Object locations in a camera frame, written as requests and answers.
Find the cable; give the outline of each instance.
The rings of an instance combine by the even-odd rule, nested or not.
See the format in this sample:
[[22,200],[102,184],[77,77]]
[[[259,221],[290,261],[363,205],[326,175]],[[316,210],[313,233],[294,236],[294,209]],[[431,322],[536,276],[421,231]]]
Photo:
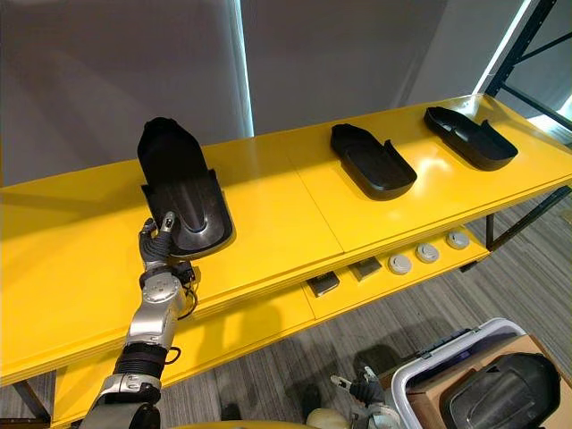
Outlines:
[[191,294],[193,296],[193,305],[190,307],[190,310],[185,313],[184,315],[180,316],[177,320],[182,320],[185,317],[189,317],[193,311],[195,311],[195,308],[197,308],[197,303],[198,303],[198,298],[197,298],[197,293],[193,290],[193,288],[191,288],[190,286],[188,287],[184,287],[183,289],[185,290],[185,295],[189,295]]
[[169,351],[171,350],[175,350],[177,352],[177,356],[175,356],[173,359],[171,359],[168,362],[165,362],[165,365],[170,365],[170,364],[174,364],[180,357],[181,357],[181,349],[179,349],[178,347],[175,346],[171,346],[171,348],[169,349]]

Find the plastic bin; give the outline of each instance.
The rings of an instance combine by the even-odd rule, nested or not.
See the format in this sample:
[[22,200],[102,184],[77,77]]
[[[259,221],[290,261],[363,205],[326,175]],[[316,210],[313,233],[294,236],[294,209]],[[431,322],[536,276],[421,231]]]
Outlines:
[[406,388],[415,377],[430,376],[453,366],[469,356],[492,344],[507,338],[525,335],[520,326],[510,320],[494,318],[479,327],[440,343],[432,349],[422,352],[421,356],[400,367],[391,378],[391,389],[387,391],[386,403],[395,408],[406,429],[423,429],[413,408],[409,404]]

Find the black tray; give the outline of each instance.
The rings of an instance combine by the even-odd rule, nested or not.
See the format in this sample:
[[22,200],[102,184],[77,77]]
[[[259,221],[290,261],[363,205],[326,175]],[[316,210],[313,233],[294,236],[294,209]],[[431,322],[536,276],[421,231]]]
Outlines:
[[175,257],[198,257],[232,235],[231,216],[215,170],[208,170],[200,145],[173,119],[145,124],[137,147],[147,185],[141,186],[155,222],[173,211]]
[[513,353],[442,395],[448,429],[538,427],[560,404],[560,379],[541,354]]
[[449,147],[480,170],[498,170],[518,154],[488,121],[478,125],[464,114],[444,107],[428,107],[425,123]]
[[349,177],[371,199],[396,198],[417,179],[389,140],[382,145],[367,130],[348,123],[334,125],[331,143]]

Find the round white cap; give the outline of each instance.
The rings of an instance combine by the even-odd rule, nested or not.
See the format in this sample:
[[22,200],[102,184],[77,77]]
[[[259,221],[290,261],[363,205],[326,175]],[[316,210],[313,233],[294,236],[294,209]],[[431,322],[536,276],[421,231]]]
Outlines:
[[395,274],[407,274],[411,271],[411,261],[405,255],[395,255],[390,257],[389,267]]
[[452,248],[462,249],[468,246],[468,235],[461,231],[452,231],[447,235],[447,244]]
[[431,264],[439,259],[439,250],[429,243],[422,243],[417,246],[416,254],[419,259],[427,264]]

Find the yellow shelf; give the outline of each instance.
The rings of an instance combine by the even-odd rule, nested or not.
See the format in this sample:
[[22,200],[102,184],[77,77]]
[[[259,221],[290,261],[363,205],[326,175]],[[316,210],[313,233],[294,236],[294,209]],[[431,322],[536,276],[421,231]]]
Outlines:
[[[173,342],[182,349],[181,357],[165,367],[163,386],[260,349],[313,321],[314,315],[299,285],[224,315],[199,321],[194,317],[185,319],[177,326]],[[65,427],[86,415],[101,383],[113,373],[119,352],[107,351],[58,370],[52,427]]]
[[[204,152],[236,234],[194,262],[198,315],[341,253],[272,136]],[[140,302],[144,182],[139,162],[129,161],[3,189],[2,385],[122,344]]]
[[[518,156],[477,171],[423,124],[443,105],[491,124]],[[351,122],[395,147],[418,174],[391,201],[361,194],[332,153]],[[320,273],[407,246],[572,181],[572,153],[494,99],[461,97],[204,147],[236,228],[194,264],[197,319],[247,305]],[[148,217],[137,161],[2,189],[0,384],[122,344],[139,304],[137,231]]]
[[[390,273],[385,261],[391,253],[383,254],[378,256],[383,268],[362,282],[358,282],[349,269],[338,270],[340,285],[320,298],[316,298],[303,282],[263,299],[236,306],[228,313],[198,321],[193,317],[185,320],[178,326],[173,343],[182,348],[182,355],[177,362],[165,368],[164,386],[488,255],[486,248],[468,230],[460,230],[471,238],[470,245],[462,250],[449,247],[443,235],[427,241],[441,254],[439,260],[432,264],[424,264],[416,258],[415,246],[399,249],[399,253],[408,256],[413,265],[406,275]],[[113,372],[118,355],[119,350],[106,352],[57,371],[52,427],[65,427],[85,416],[101,383]]]
[[[488,119],[518,155],[497,171],[477,170],[425,126],[430,105],[460,111],[479,123]],[[380,141],[391,139],[417,173],[408,192],[380,204],[366,197],[328,145],[331,127],[344,122]],[[435,234],[572,179],[566,147],[489,97],[453,98],[293,130],[282,134],[282,145],[344,252]]]
[[[456,250],[449,246],[444,235],[423,241],[424,243],[433,244],[439,250],[439,259],[432,264],[423,263],[417,258],[417,243],[415,243],[396,249],[394,252],[377,255],[375,258],[381,263],[382,268],[362,281],[359,281],[347,266],[335,270],[336,275],[340,279],[340,285],[320,298],[314,295],[307,283],[303,283],[304,292],[316,320],[324,320],[344,313],[352,308],[362,306],[374,299],[387,296],[458,266],[481,260],[489,254],[488,250],[469,230],[456,228],[455,231],[457,230],[463,231],[470,237],[468,247],[461,250]],[[405,255],[411,261],[412,268],[407,274],[397,275],[388,268],[389,257],[398,253]]]

